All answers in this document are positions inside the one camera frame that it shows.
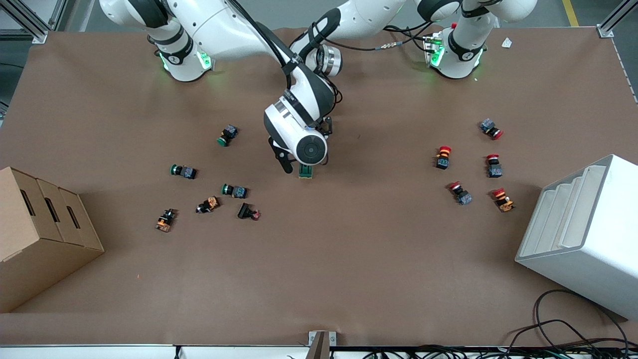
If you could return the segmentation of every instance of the cardboard box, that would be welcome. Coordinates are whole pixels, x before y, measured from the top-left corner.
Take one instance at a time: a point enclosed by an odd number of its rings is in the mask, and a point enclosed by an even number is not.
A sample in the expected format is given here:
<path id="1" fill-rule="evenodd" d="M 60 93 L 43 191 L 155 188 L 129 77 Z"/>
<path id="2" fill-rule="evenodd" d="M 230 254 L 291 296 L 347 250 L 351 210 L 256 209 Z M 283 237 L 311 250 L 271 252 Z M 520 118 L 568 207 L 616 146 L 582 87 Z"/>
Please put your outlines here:
<path id="1" fill-rule="evenodd" d="M 0 312 L 104 253 L 78 195 L 7 167 L 0 171 Z"/>

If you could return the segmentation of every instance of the black cable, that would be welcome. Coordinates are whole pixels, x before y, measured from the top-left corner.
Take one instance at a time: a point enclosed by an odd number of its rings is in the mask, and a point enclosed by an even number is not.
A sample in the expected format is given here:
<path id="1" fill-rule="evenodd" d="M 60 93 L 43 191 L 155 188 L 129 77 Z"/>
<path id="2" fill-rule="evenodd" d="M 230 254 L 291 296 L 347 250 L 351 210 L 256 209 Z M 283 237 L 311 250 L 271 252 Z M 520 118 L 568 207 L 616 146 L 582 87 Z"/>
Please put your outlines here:
<path id="1" fill-rule="evenodd" d="M 398 355 L 398 354 L 397 354 L 396 352 L 394 352 L 394 351 L 384 351 L 384 350 L 372 351 L 372 352 L 370 352 L 369 354 L 367 354 L 366 356 L 364 356 L 364 357 L 363 357 L 363 358 L 361 358 L 361 359 L 368 359 L 369 357 L 371 357 L 371 356 L 373 356 L 373 355 L 376 357 L 376 355 L 377 355 L 377 354 L 381 354 L 381 357 L 382 357 L 383 359 L 389 359 L 389 356 L 388 356 L 388 354 L 386 354 L 386 353 L 390 353 L 390 354 L 392 354 L 392 355 L 395 355 L 395 356 L 397 356 L 399 359 L 405 359 L 405 358 L 403 358 L 401 355 Z"/>
<path id="2" fill-rule="evenodd" d="M 468 356 L 465 354 L 464 351 L 458 350 L 455 347 L 444 347 L 444 346 L 439 346 L 439 345 L 436 345 L 436 344 L 431 344 L 430 347 L 432 347 L 432 348 L 440 348 L 441 350 L 450 351 L 450 354 L 454 355 L 455 358 L 457 357 L 456 353 L 461 353 L 463 355 L 463 359 L 468 359 Z"/>
<path id="3" fill-rule="evenodd" d="M 248 11 L 246 11 L 246 9 L 244 9 L 244 7 L 237 2 L 237 0 L 228 0 L 228 2 L 232 6 L 234 6 L 235 9 L 237 9 L 237 11 L 239 11 L 239 13 L 255 28 L 255 31 L 257 31 L 257 33 L 262 37 L 266 45 L 268 45 L 268 47 L 271 48 L 272 53 L 275 55 L 275 57 L 279 61 L 279 64 L 281 65 L 281 67 L 284 67 L 286 65 L 286 61 L 284 61 L 283 56 L 281 55 L 281 53 L 279 53 L 277 46 L 272 42 L 272 40 L 268 36 L 266 36 L 265 33 L 263 33 L 262 29 L 259 26 L 257 26 L 257 23 L 255 22 L 255 20 L 253 20 L 253 18 L 250 16 Z M 287 89 L 290 89 L 291 83 L 292 83 L 292 80 L 290 79 L 290 74 L 288 74 L 286 75 Z"/>
<path id="4" fill-rule="evenodd" d="M 291 47 L 293 43 L 299 41 L 299 39 L 304 37 L 304 35 L 306 35 L 307 33 L 308 33 L 307 31 L 303 31 L 301 34 L 299 34 L 299 36 L 297 36 L 294 40 L 292 40 L 292 42 L 290 42 L 290 45 L 288 45 L 288 47 Z"/>
<path id="5" fill-rule="evenodd" d="M 567 294 L 571 294 L 573 296 L 576 296 L 578 298 L 581 298 L 585 301 L 587 301 L 589 304 L 592 304 L 594 307 L 596 307 L 600 312 L 602 312 L 603 314 L 605 314 L 605 316 L 607 316 L 609 318 L 609 320 L 611 320 L 612 323 L 614 323 L 614 325 L 616 326 L 616 328 L 618 328 L 618 330 L 620 331 L 620 334 L 623 336 L 623 342 L 625 343 L 625 354 L 623 355 L 623 359 L 627 359 L 629 357 L 629 340 L 627 340 L 627 335 L 625 334 L 625 331 L 620 327 L 620 325 L 618 324 L 618 322 L 611 316 L 609 315 L 609 313 L 601 306 L 599 306 L 597 303 L 583 297 L 582 295 L 568 290 L 568 289 L 552 289 L 550 291 L 546 291 L 545 293 L 541 294 L 538 299 L 536 299 L 536 302 L 534 303 L 534 313 L 535 313 L 535 319 L 536 322 L 539 323 L 540 322 L 540 302 L 543 300 L 543 298 L 545 298 L 547 295 L 551 294 L 551 293 L 567 293 Z M 578 333 L 576 331 L 576 329 L 573 329 L 571 326 L 569 326 L 570 329 L 572 329 L 575 333 L 578 334 L 578 336 L 583 340 L 584 343 L 587 343 L 587 345 L 591 346 L 595 351 L 597 351 L 598 353 L 600 353 L 600 351 L 598 350 L 598 348 L 596 348 L 594 345 L 590 344 L 588 342 L 587 339 L 585 339 L 582 335 L 580 335 L 580 333 Z M 548 343 L 550 343 L 550 345 L 555 348 L 556 345 L 554 343 L 552 343 L 551 340 L 549 340 L 549 337 L 547 336 L 547 334 L 545 333 L 545 331 L 543 330 L 542 325 L 540 325 L 538 327 L 538 329 L 540 330 L 541 334 L 543 335 L 543 337 L 545 338 L 545 340 L 547 340 Z"/>
<path id="6" fill-rule="evenodd" d="M 319 50 L 315 51 L 315 63 L 317 64 L 317 66 L 319 66 Z M 324 75 L 322 72 L 319 72 L 317 75 L 328 83 L 328 86 L 330 86 L 330 88 L 332 89 L 332 93 L 334 93 L 332 108 L 330 109 L 330 111 L 328 111 L 328 113 L 326 113 L 326 115 L 324 115 L 328 116 L 332 112 L 332 110 L 334 110 L 337 103 L 343 101 L 343 93 L 339 90 L 339 88 L 337 88 L 337 85 L 335 85 L 328 76 Z"/>
<path id="7" fill-rule="evenodd" d="M 409 36 L 409 37 L 412 37 L 412 32 L 411 31 L 407 31 L 407 33 L 402 33 L 402 34 L 404 34 L 406 36 Z M 419 45 L 419 43 L 417 42 L 417 39 L 413 38 L 412 42 L 414 43 L 414 46 L 416 46 L 419 50 L 421 50 L 423 52 L 429 52 L 431 54 L 434 53 L 434 51 L 432 51 L 432 50 L 427 50 L 425 47 L 421 47 Z"/>
<path id="8" fill-rule="evenodd" d="M 621 342 L 621 343 L 625 342 L 623 339 L 618 339 L 618 338 L 592 338 L 592 339 L 588 339 L 587 341 L 590 344 L 596 344 L 600 342 Z M 638 350 L 638 343 L 634 343 L 630 340 L 628 340 L 627 343 L 633 345 L 634 348 Z M 577 348 L 581 346 L 582 344 L 583 344 L 582 342 L 575 342 L 575 343 L 568 343 L 568 344 L 558 344 L 557 346 L 563 349 L 571 349 L 571 348 Z"/>
<path id="9" fill-rule="evenodd" d="M 384 49 L 391 49 L 391 47 L 387 47 L 387 48 L 383 47 L 384 45 L 387 45 L 387 44 L 383 44 L 383 45 L 380 45 L 380 46 L 377 46 L 377 47 L 368 47 L 368 48 L 344 45 L 342 43 L 338 43 L 338 42 L 334 42 L 332 40 L 328 40 L 323 34 L 321 34 L 321 32 L 317 28 L 317 25 L 316 25 L 315 22 L 313 22 L 311 27 L 313 27 L 313 28 L 315 28 L 317 30 L 317 33 L 318 33 L 319 37 L 321 37 L 322 40 L 324 40 L 324 41 L 326 41 L 328 43 L 331 43 L 331 44 L 333 44 L 335 46 L 343 47 L 344 49 L 357 50 L 357 51 L 379 51 L 379 50 L 384 50 Z M 392 46 L 392 47 L 401 46 L 401 45 L 405 44 L 406 42 L 409 42 L 409 41 L 412 41 L 412 40 L 416 39 L 416 37 L 418 37 L 426 29 L 427 29 L 427 26 L 422 28 L 416 35 L 411 36 L 407 40 L 404 40 L 404 41 L 401 41 L 401 42 L 396 42 L 396 45 Z"/>
<path id="10" fill-rule="evenodd" d="M 17 67 L 17 68 L 24 68 L 24 66 L 15 65 L 15 64 L 8 64 L 8 63 L 0 63 L 0 65 L 13 66 L 13 67 Z"/>
<path id="11" fill-rule="evenodd" d="M 582 334 L 580 334 L 580 332 L 578 332 L 578 331 L 577 331 L 577 330 L 576 330 L 576 329 L 575 329 L 572 325 L 570 325 L 568 322 L 566 322 L 566 321 L 564 321 L 564 320 L 562 320 L 562 319 L 551 319 L 551 320 L 548 320 L 548 321 L 539 322 L 538 324 L 534 324 L 534 325 L 527 326 L 527 327 L 525 327 L 525 328 L 523 328 L 523 329 L 519 330 L 519 331 L 516 333 L 516 335 L 514 336 L 514 338 L 512 339 L 512 342 L 510 343 L 510 345 L 509 345 L 509 347 L 507 348 L 506 352 L 504 352 L 504 353 L 500 353 L 500 354 L 495 354 L 495 355 L 482 356 L 482 357 L 480 357 L 480 359 L 492 358 L 492 357 L 494 357 L 494 356 L 498 356 L 498 357 L 499 357 L 499 359 L 500 359 L 500 358 L 504 358 L 504 357 L 505 357 L 505 358 L 509 358 L 509 354 L 510 354 L 510 352 L 512 352 L 512 349 L 513 349 L 513 347 L 514 347 L 514 343 L 516 342 L 516 340 L 518 339 L 518 337 L 519 337 L 521 334 L 523 334 L 524 332 L 527 332 L 527 331 L 529 331 L 529 330 L 535 329 L 535 328 L 540 328 L 541 326 L 543 326 L 543 325 L 547 325 L 547 324 L 549 324 L 549 323 L 563 323 L 563 324 L 564 324 L 564 325 L 566 325 L 568 328 L 570 328 L 570 329 L 571 329 L 571 330 L 572 330 L 572 331 L 573 331 L 576 335 L 578 335 L 578 336 L 579 336 L 579 337 L 583 340 L 583 342 L 587 342 L 587 341 L 588 341 L 587 339 L 585 339 L 585 338 L 582 336 Z M 594 348 L 594 350 L 595 350 L 595 351 L 600 352 L 600 350 L 599 350 L 598 348 Z"/>
<path id="12" fill-rule="evenodd" d="M 430 23 L 430 21 L 425 21 L 423 24 L 421 24 L 421 25 L 419 25 L 419 26 L 415 26 L 415 27 L 408 27 L 408 28 L 406 28 L 406 30 L 408 30 L 408 31 L 413 31 L 413 30 L 416 30 L 416 29 L 420 29 L 420 28 L 422 28 L 423 26 L 426 26 L 426 24 L 428 24 L 428 23 Z M 405 30 L 402 30 L 402 29 L 400 29 L 400 28 L 398 28 L 397 26 L 394 26 L 394 25 L 388 25 L 388 26 L 384 27 L 384 28 L 383 28 L 383 30 L 384 30 L 384 31 L 388 31 L 388 32 L 390 32 L 390 33 L 402 33 L 403 31 L 405 31 Z"/>
<path id="13" fill-rule="evenodd" d="M 436 358 L 439 355 L 445 355 L 445 357 L 447 359 L 451 359 L 450 358 L 450 354 L 447 351 L 441 350 L 441 348 L 444 348 L 444 347 L 432 346 L 432 345 L 424 345 L 424 346 L 417 347 L 417 351 L 431 351 L 432 353 L 430 353 L 428 355 L 435 354 L 434 356 L 430 356 L 429 358 L 426 356 L 425 358 L 427 358 L 427 359 L 434 359 L 434 358 Z"/>

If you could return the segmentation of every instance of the green component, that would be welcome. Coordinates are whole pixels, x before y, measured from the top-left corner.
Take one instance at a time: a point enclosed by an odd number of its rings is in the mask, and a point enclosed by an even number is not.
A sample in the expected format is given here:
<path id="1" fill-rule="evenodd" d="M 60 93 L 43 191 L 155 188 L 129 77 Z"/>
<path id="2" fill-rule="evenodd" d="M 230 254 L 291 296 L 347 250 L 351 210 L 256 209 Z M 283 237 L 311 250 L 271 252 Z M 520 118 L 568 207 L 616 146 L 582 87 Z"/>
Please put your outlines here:
<path id="1" fill-rule="evenodd" d="M 208 56 L 205 52 L 197 52 L 197 58 L 200 60 L 202 64 L 202 68 L 204 70 L 208 70 L 211 68 L 211 57 Z"/>
<path id="2" fill-rule="evenodd" d="M 313 166 L 299 164 L 299 178 L 311 179 L 313 177 Z"/>
<path id="3" fill-rule="evenodd" d="M 432 66 L 438 66 L 441 63 L 441 59 L 443 58 L 443 54 L 445 53 L 445 47 L 440 45 L 438 49 L 434 51 L 432 54 Z"/>

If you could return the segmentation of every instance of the orange terminal block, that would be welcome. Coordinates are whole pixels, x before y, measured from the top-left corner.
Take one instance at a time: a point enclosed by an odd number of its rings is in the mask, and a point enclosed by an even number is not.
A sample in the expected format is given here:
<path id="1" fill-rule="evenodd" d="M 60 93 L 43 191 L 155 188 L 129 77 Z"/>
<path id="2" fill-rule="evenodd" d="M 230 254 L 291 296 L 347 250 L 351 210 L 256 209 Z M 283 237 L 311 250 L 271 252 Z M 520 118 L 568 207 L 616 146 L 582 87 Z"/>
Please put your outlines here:
<path id="1" fill-rule="evenodd" d="M 155 228 L 167 233 L 170 230 L 170 225 L 173 224 L 173 219 L 175 219 L 175 210 L 169 208 L 165 210 L 164 215 L 158 219 Z"/>
<path id="2" fill-rule="evenodd" d="M 212 197 L 209 197 L 206 201 L 204 201 L 204 203 L 199 204 L 195 208 L 195 213 L 210 213 L 216 207 L 219 207 L 219 201 L 217 200 L 217 197 L 212 196 Z"/>
<path id="3" fill-rule="evenodd" d="M 501 210 L 501 212 L 507 212 L 515 208 L 514 202 L 510 200 L 507 195 L 505 195 L 505 190 L 499 188 L 497 190 L 492 191 L 492 195 L 496 198 L 496 205 Z"/>

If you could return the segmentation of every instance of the yellow floor line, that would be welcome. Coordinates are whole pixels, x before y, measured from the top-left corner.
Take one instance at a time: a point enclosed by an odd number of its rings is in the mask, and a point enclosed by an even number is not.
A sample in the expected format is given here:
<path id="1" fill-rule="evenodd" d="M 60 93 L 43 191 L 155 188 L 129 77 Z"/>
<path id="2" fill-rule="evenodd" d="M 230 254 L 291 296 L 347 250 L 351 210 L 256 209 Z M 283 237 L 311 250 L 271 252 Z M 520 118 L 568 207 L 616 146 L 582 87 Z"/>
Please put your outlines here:
<path id="1" fill-rule="evenodd" d="M 571 0 L 563 0 L 563 6 L 565 7 L 565 12 L 567 13 L 569 26 L 578 26 L 578 20 L 576 19 L 576 14 L 574 13 L 574 7 L 572 6 Z"/>

